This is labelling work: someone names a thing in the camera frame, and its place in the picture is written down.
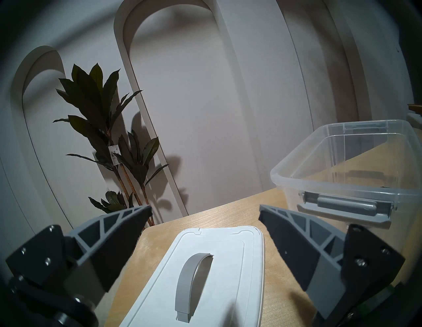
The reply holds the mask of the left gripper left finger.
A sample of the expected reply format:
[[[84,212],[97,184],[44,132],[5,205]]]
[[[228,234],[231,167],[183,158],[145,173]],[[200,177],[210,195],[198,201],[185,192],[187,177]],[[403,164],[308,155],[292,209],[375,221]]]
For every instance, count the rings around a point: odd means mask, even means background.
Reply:
[[[7,259],[13,274],[32,288],[97,306],[133,254],[152,214],[149,205],[94,217],[64,234],[49,225],[19,246]]]

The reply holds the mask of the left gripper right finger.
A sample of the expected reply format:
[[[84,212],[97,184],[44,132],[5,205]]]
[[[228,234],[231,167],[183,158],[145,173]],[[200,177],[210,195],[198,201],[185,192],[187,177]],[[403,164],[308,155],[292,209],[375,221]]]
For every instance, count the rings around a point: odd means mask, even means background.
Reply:
[[[314,307],[314,320],[346,320],[389,286],[405,258],[360,224],[347,233],[309,214],[259,206],[280,256]]]

